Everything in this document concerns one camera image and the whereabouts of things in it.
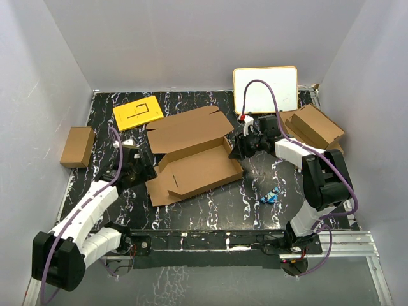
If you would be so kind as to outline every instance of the whiteboard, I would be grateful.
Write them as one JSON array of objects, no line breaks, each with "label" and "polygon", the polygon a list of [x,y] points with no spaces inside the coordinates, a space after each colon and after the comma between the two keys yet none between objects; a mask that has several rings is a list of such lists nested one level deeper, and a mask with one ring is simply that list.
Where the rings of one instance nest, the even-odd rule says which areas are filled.
[{"label": "whiteboard", "polygon": [[[298,71],[296,67],[238,68],[233,72],[235,113],[242,113],[245,86],[254,79],[270,85],[279,111],[298,109]],[[275,113],[269,89],[259,82],[247,90],[245,113]]]}]

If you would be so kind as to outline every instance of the black marble table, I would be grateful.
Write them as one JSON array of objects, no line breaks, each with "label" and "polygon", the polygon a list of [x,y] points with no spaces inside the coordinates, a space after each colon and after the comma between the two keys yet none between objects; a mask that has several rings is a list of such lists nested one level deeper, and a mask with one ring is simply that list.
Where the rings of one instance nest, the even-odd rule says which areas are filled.
[{"label": "black marble table", "polygon": [[[112,163],[116,150],[108,137],[108,126],[116,126],[112,108],[137,99],[155,95],[164,115],[171,116],[206,105],[217,105],[229,121],[238,126],[234,113],[233,93],[217,92],[115,92],[94,95],[87,125],[96,133],[88,168],[75,169],[69,182],[60,220],[65,218],[87,192],[91,181],[105,163]],[[299,104],[312,103],[309,91],[299,91]],[[145,126],[120,134],[122,140],[133,137],[146,150],[154,164],[161,158],[153,156],[147,141]],[[133,229],[172,230],[251,230],[282,229],[299,211],[304,195],[302,176],[292,164],[264,152],[241,162],[243,179],[207,191],[191,199],[166,207],[153,207],[146,187],[124,191],[99,219],[94,229],[115,221]],[[260,202],[273,188],[280,194],[274,205]],[[343,206],[337,209],[344,211]],[[327,220],[332,228],[349,228],[346,217]]]}]

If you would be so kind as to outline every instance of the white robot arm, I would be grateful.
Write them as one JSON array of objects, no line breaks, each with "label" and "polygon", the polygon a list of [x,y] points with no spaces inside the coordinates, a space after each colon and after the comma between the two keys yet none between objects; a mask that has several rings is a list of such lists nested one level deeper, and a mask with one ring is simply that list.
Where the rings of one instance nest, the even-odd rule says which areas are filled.
[{"label": "white robot arm", "polygon": [[242,120],[245,123],[243,131],[235,137],[230,159],[243,160],[252,157],[257,151],[266,151],[290,162],[303,173],[305,201],[297,215],[286,224],[283,239],[277,239],[274,246],[289,249],[307,245],[313,239],[316,224],[321,218],[351,197],[347,187],[332,169],[307,148],[327,158],[352,186],[342,153],[306,144],[299,146],[294,143],[294,138],[283,138],[275,115],[260,117],[259,127],[253,125],[251,116],[245,115]]},{"label": "white robot arm", "polygon": [[133,140],[124,141],[121,147],[123,163],[116,161],[112,167],[103,168],[71,213],[48,233],[35,236],[32,277],[42,280],[46,275],[47,283],[72,291],[85,270],[100,257],[113,250],[128,250],[130,231],[125,226],[109,222],[90,234],[123,190],[156,177],[149,157],[140,153]]}]

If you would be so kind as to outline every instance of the yellow folder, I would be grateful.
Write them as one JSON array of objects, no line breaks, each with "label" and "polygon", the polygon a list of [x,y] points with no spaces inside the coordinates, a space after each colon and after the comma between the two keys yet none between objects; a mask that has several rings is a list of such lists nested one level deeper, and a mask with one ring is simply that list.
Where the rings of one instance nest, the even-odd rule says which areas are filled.
[{"label": "yellow folder", "polygon": [[119,131],[135,128],[163,118],[163,112],[155,96],[126,103],[113,108]]}]

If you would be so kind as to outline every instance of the blue toy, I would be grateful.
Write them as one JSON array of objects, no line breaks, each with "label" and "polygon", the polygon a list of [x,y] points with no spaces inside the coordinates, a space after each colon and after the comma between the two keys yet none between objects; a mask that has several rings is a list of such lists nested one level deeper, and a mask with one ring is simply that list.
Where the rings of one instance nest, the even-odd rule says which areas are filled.
[{"label": "blue toy", "polygon": [[279,191],[280,191],[279,188],[275,187],[274,189],[272,189],[270,192],[268,192],[266,195],[264,195],[261,198],[261,202],[266,203],[266,204],[276,203]]}]

